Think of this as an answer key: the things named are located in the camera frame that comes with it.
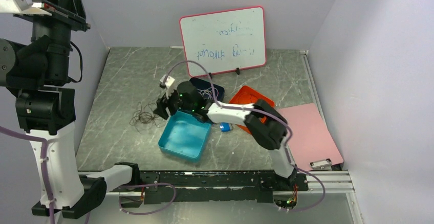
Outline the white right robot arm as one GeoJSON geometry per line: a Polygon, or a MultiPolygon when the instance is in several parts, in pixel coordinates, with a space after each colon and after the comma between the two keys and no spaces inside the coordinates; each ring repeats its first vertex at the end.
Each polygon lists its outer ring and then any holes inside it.
{"type": "Polygon", "coordinates": [[[297,169],[291,163],[287,142],[291,130],[287,120],[263,99],[249,104],[227,104],[217,99],[205,99],[190,82],[175,85],[166,76],[160,81],[165,93],[157,99],[153,113],[164,120],[177,112],[192,115],[201,123],[230,123],[246,127],[256,143],[268,150],[272,167],[277,175],[276,184],[289,190],[296,183],[297,169]]]}

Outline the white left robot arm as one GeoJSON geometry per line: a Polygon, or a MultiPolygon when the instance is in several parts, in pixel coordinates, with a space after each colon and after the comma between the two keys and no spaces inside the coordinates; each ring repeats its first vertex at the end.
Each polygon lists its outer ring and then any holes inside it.
{"type": "Polygon", "coordinates": [[[74,31],[87,31],[90,24],[82,0],[1,0],[1,13],[32,23],[31,42],[1,39],[1,86],[15,97],[20,128],[3,134],[30,142],[41,183],[41,198],[32,207],[36,216],[55,214],[78,219],[100,206],[116,188],[140,188],[137,164],[121,162],[89,175],[81,175],[74,147],[75,91],[66,84],[74,31]]]}

